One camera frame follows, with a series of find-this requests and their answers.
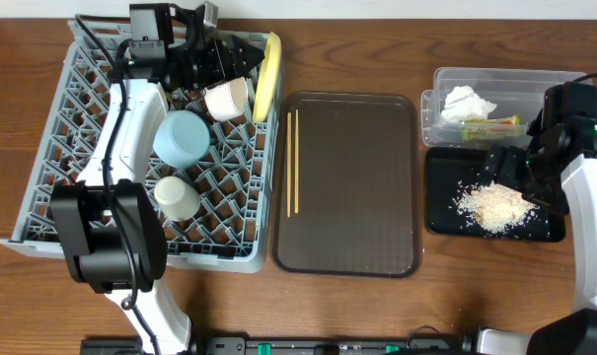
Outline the yellow round plate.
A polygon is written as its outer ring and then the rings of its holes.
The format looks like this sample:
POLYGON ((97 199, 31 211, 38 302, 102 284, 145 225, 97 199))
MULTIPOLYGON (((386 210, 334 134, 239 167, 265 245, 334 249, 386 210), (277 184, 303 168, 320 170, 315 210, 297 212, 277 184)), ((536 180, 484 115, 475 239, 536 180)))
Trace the yellow round plate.
POLYGON ((269 33, 256 88, 253 122, 264 122, 271 110, 282 57, 281 39, 269 33))

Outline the green snack wrapper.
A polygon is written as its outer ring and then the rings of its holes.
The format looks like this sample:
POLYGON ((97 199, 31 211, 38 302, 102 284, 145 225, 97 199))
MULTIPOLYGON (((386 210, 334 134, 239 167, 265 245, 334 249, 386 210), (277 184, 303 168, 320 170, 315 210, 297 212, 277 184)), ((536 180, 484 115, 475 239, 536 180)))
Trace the green snack wrapper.
POLYGON ((505 118, 465 121, 461 138, 464 141, 473 141, 519 136, 521 134, 520 122, 519 114, 505 118))

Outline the white pink bowl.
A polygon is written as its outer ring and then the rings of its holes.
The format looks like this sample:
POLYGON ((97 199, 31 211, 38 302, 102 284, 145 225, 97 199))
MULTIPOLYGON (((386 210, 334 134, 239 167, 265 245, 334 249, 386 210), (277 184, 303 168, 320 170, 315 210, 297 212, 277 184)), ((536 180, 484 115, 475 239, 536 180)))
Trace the white pink bowl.
POLYGON ((210 115, 217 121, 236 118, 245 112, 248 85, 244 77, 205 89, 203 98, 210 115))

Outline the pile of rice scraps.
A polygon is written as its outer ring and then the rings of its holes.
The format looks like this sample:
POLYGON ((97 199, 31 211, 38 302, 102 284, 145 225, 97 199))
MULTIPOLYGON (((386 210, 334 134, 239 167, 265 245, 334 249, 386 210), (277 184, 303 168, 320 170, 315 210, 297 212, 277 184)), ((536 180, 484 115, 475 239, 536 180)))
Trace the pile of rice scraps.
POLYGON ((455 210, 467 227, 479 227, 487 235, 503 234, 523 227, 540 207, 522 198, 520 192, 501 184, 472 184, 454 199, 455 210))

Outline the light blue bowl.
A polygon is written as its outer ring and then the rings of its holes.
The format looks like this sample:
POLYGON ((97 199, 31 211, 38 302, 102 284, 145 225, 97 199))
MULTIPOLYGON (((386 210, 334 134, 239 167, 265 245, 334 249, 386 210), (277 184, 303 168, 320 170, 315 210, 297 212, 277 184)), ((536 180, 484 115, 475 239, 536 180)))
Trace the light blue bowl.
POLYGON ((210 147, 205 121, 188 110, 172 110, 160 124, 153 142, 156 155, 167 165, 187 169, 203 158, 210 147))

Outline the wooden chopstick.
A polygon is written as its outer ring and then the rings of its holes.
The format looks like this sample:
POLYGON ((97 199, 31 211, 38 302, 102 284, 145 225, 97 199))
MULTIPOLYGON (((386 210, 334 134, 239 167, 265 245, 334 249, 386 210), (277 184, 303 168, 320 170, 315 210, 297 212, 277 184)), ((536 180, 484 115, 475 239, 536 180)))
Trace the wooden chopstick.
POLYGON ((292 113, 289 111, 287 113, 287 135, 286 135, 286 214, 287 218, 291 217, 291 193, 292 193, 292 113))
POLYGON ((294 149, 295 149, 295 157, 294 157, 294 213, 299 213, 299 154, 300 154, 300 147, 299 147, 299 109, 295 109, 295 128, 294 128, 294 149))

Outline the white tissue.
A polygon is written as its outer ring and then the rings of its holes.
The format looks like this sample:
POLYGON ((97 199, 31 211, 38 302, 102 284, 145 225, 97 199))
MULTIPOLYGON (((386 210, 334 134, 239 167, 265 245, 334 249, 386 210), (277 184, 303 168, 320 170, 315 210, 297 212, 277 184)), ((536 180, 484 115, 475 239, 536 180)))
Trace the white tissue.
POLYGON ((441 117, 448 122, 486 120, 497 104, 481 98, 472 87, 455 87, 445 98, 441 117))

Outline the cream white cup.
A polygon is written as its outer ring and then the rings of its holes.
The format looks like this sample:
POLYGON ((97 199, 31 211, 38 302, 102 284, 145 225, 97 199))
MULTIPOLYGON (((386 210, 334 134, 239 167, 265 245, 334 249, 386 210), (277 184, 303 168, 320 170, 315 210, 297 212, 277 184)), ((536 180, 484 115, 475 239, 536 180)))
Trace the cream white cup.
POLYGON ((163 177, 155 185, 154 196, 169 220, 183 222, 192 218, 201 205, 198 192, 178 177, 163 177))

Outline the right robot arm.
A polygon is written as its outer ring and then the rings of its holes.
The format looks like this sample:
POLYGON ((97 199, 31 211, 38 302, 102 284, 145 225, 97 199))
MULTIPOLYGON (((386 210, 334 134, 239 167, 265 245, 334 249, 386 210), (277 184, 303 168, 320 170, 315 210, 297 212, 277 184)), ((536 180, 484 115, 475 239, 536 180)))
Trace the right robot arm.
POLYGON ((482 329, 477 354, 597 354, 597 89, 587 76, 548 88, 527 148, 492 145, 480 174, 571 219, 572 313, 531 334, 482 329))

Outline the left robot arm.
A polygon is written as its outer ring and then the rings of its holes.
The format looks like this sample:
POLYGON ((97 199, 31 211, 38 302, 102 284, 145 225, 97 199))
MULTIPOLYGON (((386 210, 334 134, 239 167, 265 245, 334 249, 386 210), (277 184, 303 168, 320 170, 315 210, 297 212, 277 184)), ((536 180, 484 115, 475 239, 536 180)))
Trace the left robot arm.
POLYGON ((167 239, 145 188, 147 168, 152 156, 188 168, 211 146, 207 121, 171 109, 171 94, 244 81, 263 51, 237 36, 219 39, 210 2, 133 4, 129 15, 131 37, 106 53, 110 106, 97 146, 75 182, 54 187, 50 209, 71 277, 116 303, 140 335, 96 349, 191 354, 191 320, 164 280, 167 239))

